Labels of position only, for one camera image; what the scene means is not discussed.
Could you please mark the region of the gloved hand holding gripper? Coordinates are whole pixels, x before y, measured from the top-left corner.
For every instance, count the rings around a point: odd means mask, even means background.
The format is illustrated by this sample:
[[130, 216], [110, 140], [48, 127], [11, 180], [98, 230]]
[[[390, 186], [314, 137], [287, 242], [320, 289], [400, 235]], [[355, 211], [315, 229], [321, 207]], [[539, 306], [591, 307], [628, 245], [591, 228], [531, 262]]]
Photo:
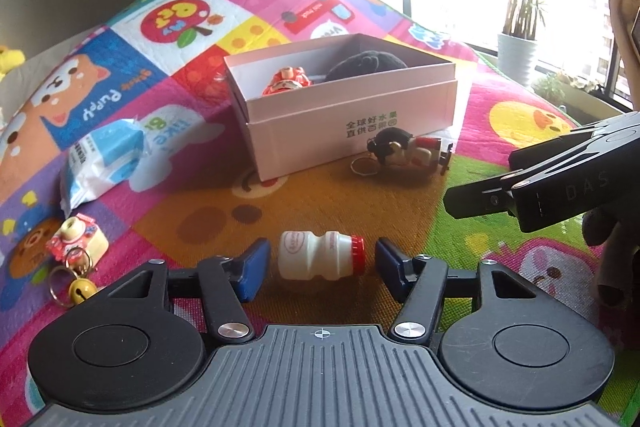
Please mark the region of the gloved hand holding gripper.
[[596, 295], [600, 324], [622, 349], [639, 349], [639, 190], [587, 211], [582, 237], [601, 247]]

